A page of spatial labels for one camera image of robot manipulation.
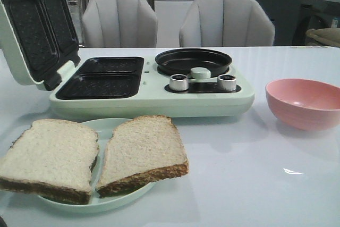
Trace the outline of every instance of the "plate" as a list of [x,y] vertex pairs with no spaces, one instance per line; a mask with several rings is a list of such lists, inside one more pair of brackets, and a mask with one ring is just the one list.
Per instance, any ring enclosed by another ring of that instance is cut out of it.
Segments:
[[75,213],[97,213],[103,212],[111,209],[115,209],[126,205],[139,197],[143,196],[147,191],[149,191],[155,183],[149,183],[139,189],[132,190],[129,193],[116,195],[112,197],[100,198],[99,194],[95,191],[96,183],[99,180],[101,174],[101,168],[103,167],[103,159],[106,143],[112,137],[112,131],[118,125],[129,121],[130,119],[124,118],[107,118],[107,119],[97,119],[92,121],[83,122],[82,124],[95,129],[99,134],[99,154],[97,157],[97,164],[92,172],[91,187],[93,190],[91,200],[89,204],[86,205],[72,205],[59,203],[42,196],[38,196],[41,200],[48,203],[49,205],[67,212]]

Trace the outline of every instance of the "white bread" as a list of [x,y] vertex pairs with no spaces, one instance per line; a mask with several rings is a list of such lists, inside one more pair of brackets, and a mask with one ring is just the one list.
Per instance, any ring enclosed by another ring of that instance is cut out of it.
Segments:
[[98,148],[95,130],[71,121],[34,121],[0,159],[0,189],[87,204]]
[[106,197],[188,171],[181,137],[171,119],[140,116],[114,129],[96,190]]

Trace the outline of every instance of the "fruit bowl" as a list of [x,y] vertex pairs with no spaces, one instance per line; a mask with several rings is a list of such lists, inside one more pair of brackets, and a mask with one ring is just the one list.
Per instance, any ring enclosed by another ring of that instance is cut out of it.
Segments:
[[340,123],[340,88],[306,79],[266,85],[267,103],[281,121],[301,130],[326,130]]

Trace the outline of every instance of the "frying pan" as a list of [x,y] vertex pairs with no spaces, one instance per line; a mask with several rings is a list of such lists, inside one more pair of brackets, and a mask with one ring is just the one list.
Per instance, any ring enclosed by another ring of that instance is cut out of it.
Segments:
[[202,67],[216,77],[227,71],[232,58],[214,50],[201,48],[181,48],[160,53],[155,58],[161,72],[173,74],[189,74],[192,68]]

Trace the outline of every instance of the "white table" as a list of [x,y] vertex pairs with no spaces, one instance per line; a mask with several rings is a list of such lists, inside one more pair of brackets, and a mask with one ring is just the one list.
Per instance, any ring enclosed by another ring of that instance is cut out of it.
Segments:
[[[340,226],[340,126],[306,132],[278,121],[265,85],[279,78],[340,86],[340,49],[331,47],[215,48],[233,58],[256,99],[234,117],[174,119],[190,173],[159,181],[124,207],[99,214],[57,211],[34,195],[0,192],[0,215],[19,226]],[[93,56],[146,56],[166,49],[81,49]],[[21,86],[0,56],[0,155],[32,121],[57,117],[49,92]]]

